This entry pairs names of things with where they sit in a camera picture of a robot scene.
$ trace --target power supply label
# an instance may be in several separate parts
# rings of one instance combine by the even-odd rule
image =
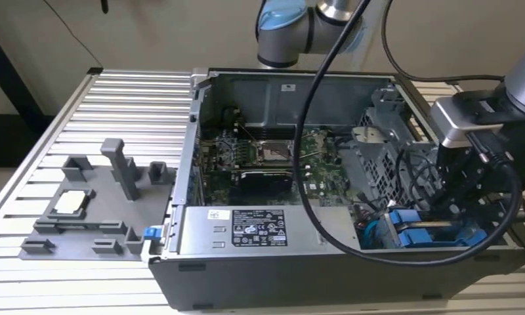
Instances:
[[[233,210],[233,246],[288,246],[284,210]]]

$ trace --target cable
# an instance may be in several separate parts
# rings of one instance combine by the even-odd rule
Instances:
[[[402,198],[402,184],[401,184],[401,162],[404,157],[405,149],[401,149],[394,159],[394,188],[398,192],[397,198]]]
[[[361,251],[353,249],[352,247],[346,246],[341,241],[338,241],[333,235],[326,231],[326,229],[322,227],[320,219],[314,215],[312,205],[309,204],[309,200],[306,198],[305,194],[305,189],[302,188],[302,174],[300,172],[300,148],[301,148],[301,139],[302,139],[302,133],[304,133],[304,125],[305,125],[305,117],[306,113],[309,112],[309,107],[312,104],[312,99],[314,96],[314,92],[317,91],[318,84],[322,80],[322,77],[325,76],[325,72],[330,66],[330,63],[333,62],[333,59],[338,53],[338,50],[346,40],[346,37],[353,29],[353,26],[356,25],[361,14],[364,13],[365,8],[368,7],[370,0],[362,0],[360,2],[358,7],[353,11],[352,17],[340,33],[338,39],[334,42],[334,45],[330,49],[330,52],[328,53],[322,64],[320,66],[320,69],[317,70],[317,73],[314,74],[314,79],[312,82],[312,85],[309,87],[309,92],[306,94],[306,98],[301,107],[300,115],[297,118],[297,123],[296,123],[296,133],[294,133],[294,144],[293,144],[293,175],[294,175],[294,182],[297,186],[297,191],[300,193],[300,199],[302,202],[304,210],[305,213],[309,217],[309,220],[312,221],[314,229],[318,231],[324,239],[329,242],[330,245],[333,245],[336,248],[338,248],[344,253],[353,255],[361,259],[365,259],[370,262],[376,263],[384,263],[389,264],[392,266],[406,266],[406,267],[426,267],[426,266],[445,266],[452,263],[457,263],[465,259],[469,259],[470,257],[474,257],[481,251],[484,251],[490,244],[501,238],[501,236],[505,234],[506,229],[509,227],[509,224],[513,222],[516,216],[517,216],[517,211],[518,211],[518,206],[521,205],[521,200],[522,200],[522,195],[521,195],[521,181],[518,178],[518,175],[516,171],[513,170],[513,167],[510,166],[510,162],[502,162],[497,164],[496,170],[501,171],[505,173],[506,178],[509,179],[509,189],[510,189],[510,200],[508,204],[508,209],[506,209],[506,214],[504,215],[502,221],[500,225],[496,227],[496,229],[492,231],[492,233],[486,236],[486,238],[480,241],[474,246],[469,247],[466,250],[461,251],[457,255],[453,255],[446,258],[437,259],[434,261],[394,261],[390,259],[384,259],[380,257],[374,257],[372,255],[368,255],[362,253]]]
[[[449,81],[469,81],[469,80],[496,80],[502,81],[504,77],[500,75],[460,75],[453,77],[417,77],[409,74],[394,61],[392,50],[389,49],[389,45],[386,43],[386,17],[389,15],[389,10],[392,8],[393,0],[386,1],[384,16],[381,18],[381,44],[384,46],[385,55],[392,63],[394,70],[402,75],[408,80],[418,81],[418,82],[449,82]]]
[[[89,55],[93,57],[93,59],[96,59],[96,62],[98,63],[98,66],[102,67],[101,61],[98,61],[96,55],[90,52],[88,46],[84,45],[84,43],[81,42],[81,40],[77,38],[76,34],[73,33],[73,31],[70,30],[70,27],[68,26],[66,22],[64,21],[62,17],[60,16],[58,12],[54,10],[54,8],[52,7],[52,5],[49,4],[48,0],[42,0],[42,2],[46,4],[46,6],[50,8],[50,10],[53,11],[53,13],[56,14],[56,16],[58,17],[58,20],[61,21],[61,23],[64,24],[64,26],[66,27],[66,30],[69,31],[72,37],[74,38],[74,40],[80,43],[81,47],[84,47],[84,49],[88,51]]]
[[[261,14],[262,14],[262,9],[264,5],[266,4],[266,0],[261,1],[261,7],[258,8],[258,13],[256,14],[256,24],[254,24],[254,38],[256,42],[258,42],[258,23],[261,21]]]
[[[420,198],[422,199],[422,201],[426,201],[428,199],[422,196],[422,193],[426,194],[426,192],[424,190],[420,190],[418,188],[418,182],[417,179],[420,178],[420,176],[422,175],[422,173],[426,171],[426,169],[434,168],[436,169],[436,165],[434,164],[426,164],[422,167],[418,168],[417,174],[412,177],[412,181],[410,181],[410,186],[409,186],[409,195],[412,198],[412,201],[414,202],[414,205],[418,205],[418,199],[413,193],[413,189],[416,188]]]

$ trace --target blue tab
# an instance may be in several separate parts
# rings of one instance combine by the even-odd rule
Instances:
[[[161,239],[161,228],[145,228],[144,239],[150,241],[158,241]]]

